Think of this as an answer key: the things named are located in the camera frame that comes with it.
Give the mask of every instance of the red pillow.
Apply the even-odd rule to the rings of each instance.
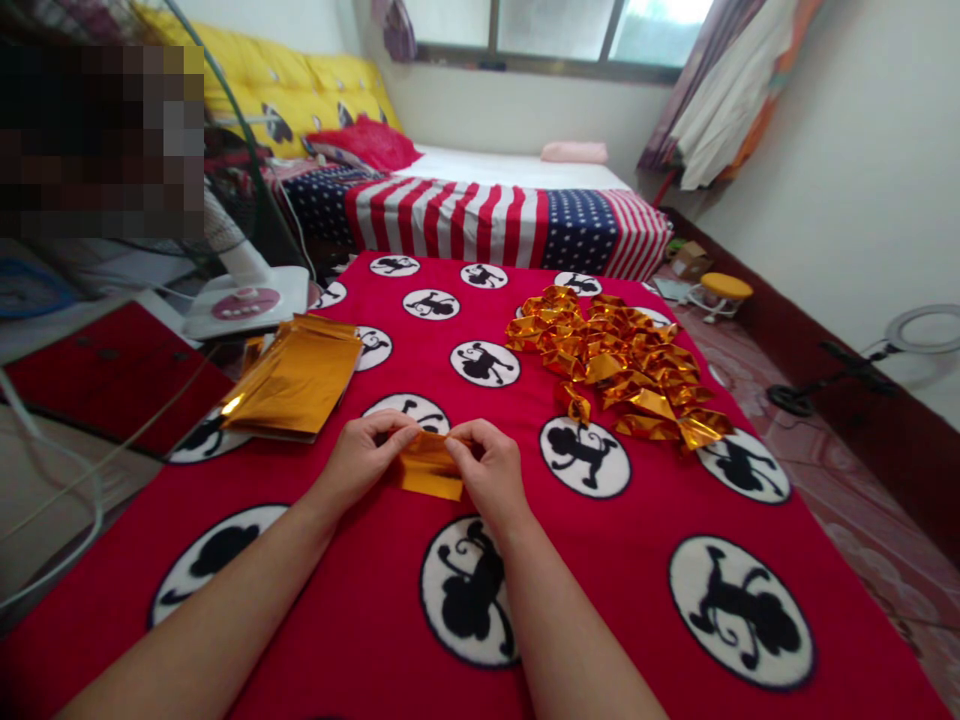
[[[423,157],[406,135],[366,115],[361,115],[355,124],[343,130],[310,133],[306,141],[315,152],[335,162],[354,164],[350,162],[352,155],[380,172],[402,170]]]

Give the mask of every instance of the pink pillow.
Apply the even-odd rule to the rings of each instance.
[[[607,162],[606,143],[559,142],[544,145],[540,159],[544,162],[585,162],[603,165]]]
[[[334,162],[380,172],[402,170],[423,157],[406,135],[366,115],[343,130],[310,133],[304,141],[313,152]]]

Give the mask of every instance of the tiled floor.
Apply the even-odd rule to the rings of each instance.
[[[786,380],[735,321],[707,325],[699,308],[670,305],[960,719],[960,572],[826,423],[767,400]]]

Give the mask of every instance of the striped blanket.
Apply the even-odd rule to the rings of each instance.
[[[672,230],[629,190],[537,190],[327,166],[280,182],[304,235],[361,250],[646,280]]]

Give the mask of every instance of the white bedsheet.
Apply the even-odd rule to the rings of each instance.
[[[396,175],[542,190],[631,189],[604,165],[547,163],[536,155],[495,155],[429,145],[416,145],[416,148],[424,156],[410,167],[398,170]]]

